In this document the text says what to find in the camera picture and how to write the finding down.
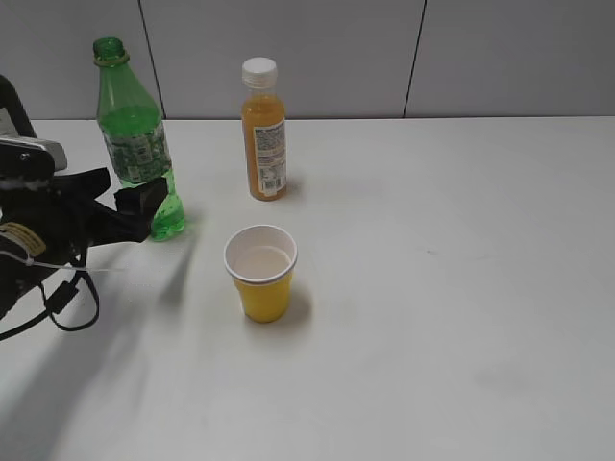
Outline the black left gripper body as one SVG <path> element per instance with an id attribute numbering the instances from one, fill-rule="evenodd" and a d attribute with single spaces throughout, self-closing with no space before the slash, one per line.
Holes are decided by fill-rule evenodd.
<path id="1" fill-rule="evenodd" d="M 58 175 L 52 157 L 28 148 L 1 145 L 1 315 L 60 269 L 72 279 L 42 296 L 38 320 L 55 320 L 78 293 L 91 285 L 86 270 L 84 206 L 55 206 L 50 187 Z"/>

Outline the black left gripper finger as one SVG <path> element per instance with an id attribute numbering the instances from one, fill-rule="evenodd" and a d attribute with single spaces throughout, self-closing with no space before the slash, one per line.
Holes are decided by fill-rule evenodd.
<path id="1" fill-rule="evenodd" d="M 55 206 L 98 206 L 98 198 L 110 187 L 111 176 L 106 167 L 56 176 L 50 187 L 50 203 Z"/>
<path id="2" fill-rule="evenodd" d="M 166 179 L 157 178 L 118 190 L 114 194 L 116 209 L 88 199 L 82 211 L 87 245 L 143 242 L 150 235 L 154 217 L 165 198 Z"/>

